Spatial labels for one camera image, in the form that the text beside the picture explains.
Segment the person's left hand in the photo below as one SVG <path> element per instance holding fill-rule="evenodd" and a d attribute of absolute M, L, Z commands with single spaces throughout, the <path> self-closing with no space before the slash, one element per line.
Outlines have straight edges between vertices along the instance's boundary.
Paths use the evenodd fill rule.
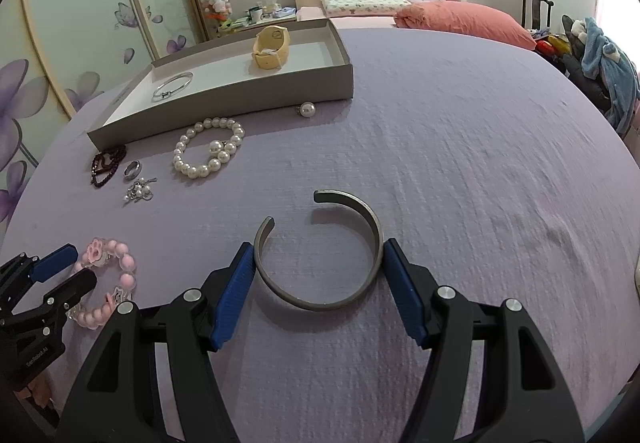
<path fill-rule="evenodd" d="M 29 382 L 27 389 L 35 405 L 39 408 L 54 408 L 52 391 L 49 378 L 46 373 L 41 373 Z"/>

